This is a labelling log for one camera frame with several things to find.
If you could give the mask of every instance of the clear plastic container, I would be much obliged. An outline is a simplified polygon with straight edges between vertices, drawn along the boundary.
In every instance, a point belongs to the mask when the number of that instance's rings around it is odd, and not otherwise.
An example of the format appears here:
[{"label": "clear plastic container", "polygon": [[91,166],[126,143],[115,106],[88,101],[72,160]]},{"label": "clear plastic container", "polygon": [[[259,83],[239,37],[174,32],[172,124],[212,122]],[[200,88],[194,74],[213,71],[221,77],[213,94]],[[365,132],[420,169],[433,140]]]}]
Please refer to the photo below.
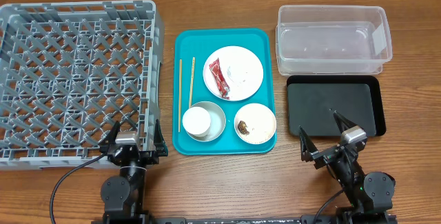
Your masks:
[{"label": "clear plastic container", "polygon": [[386,13],[370,6],[282,6],[276,54],[284,76],[378,74],[392,59]]}]

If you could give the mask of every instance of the wooden stick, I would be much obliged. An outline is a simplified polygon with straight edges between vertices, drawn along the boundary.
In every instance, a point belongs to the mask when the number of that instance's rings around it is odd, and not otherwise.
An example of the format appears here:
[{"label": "wooden stick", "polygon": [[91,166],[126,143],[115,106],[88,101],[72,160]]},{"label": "wooden stick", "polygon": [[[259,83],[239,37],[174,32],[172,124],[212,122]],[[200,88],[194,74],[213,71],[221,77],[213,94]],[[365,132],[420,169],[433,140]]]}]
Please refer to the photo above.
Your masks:
[{"label": "wooden stick", "polygon": [[182,59],[179,60],[179,117],[178,132],[181,132]]},{"label": "wooden stick", "polygon": [[193,57],[193,64],[192,64],[192,79],[190,80],[190,98],[188,101],[188,108],[191,108],[192,106],[192,97],[193,97],[193,78],[194,78],[194,60],[195,58]]}]

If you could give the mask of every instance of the white cup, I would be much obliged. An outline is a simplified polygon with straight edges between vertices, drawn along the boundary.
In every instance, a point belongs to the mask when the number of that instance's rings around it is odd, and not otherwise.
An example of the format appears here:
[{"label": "white cup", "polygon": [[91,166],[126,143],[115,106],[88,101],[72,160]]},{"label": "white cup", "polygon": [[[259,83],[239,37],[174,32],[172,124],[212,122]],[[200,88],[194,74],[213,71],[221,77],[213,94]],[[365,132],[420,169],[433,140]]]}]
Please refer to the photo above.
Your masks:
[{"label": "white cup", "polygon": [[212,118],[209,112],[201,107],[191,107],[185,111],[182,124],[187,133],[196,137],[204,137],[209,133]]}]

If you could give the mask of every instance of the black tray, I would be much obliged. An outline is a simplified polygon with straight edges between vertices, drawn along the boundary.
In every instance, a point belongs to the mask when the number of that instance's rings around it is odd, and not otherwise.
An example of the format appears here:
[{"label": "black tray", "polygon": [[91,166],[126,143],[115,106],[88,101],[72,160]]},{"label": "black tray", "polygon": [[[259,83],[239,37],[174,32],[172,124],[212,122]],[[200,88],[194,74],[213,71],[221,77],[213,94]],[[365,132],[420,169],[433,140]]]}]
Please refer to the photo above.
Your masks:
[{"label": "black tray", "polygon": [[386,132],[380,84],[373,76],[291,76],[287,80],[289,131],[299,125],[309,136],[340,136],[334,110],[368,136]]}]

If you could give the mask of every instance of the white label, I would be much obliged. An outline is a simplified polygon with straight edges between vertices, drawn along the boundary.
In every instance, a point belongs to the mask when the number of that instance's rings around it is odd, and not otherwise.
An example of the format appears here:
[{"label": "white label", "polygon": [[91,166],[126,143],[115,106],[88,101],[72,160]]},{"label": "white label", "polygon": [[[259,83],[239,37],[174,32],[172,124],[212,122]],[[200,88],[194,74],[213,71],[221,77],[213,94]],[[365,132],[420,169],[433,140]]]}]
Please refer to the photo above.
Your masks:
[{"label": "white label", "polygon": [[383,49],[386,48],[386,36],[384,35],[383,23],[378,26],[378,28],[372,33],[373,48],[375,49],[376,55],[379,55]]}]

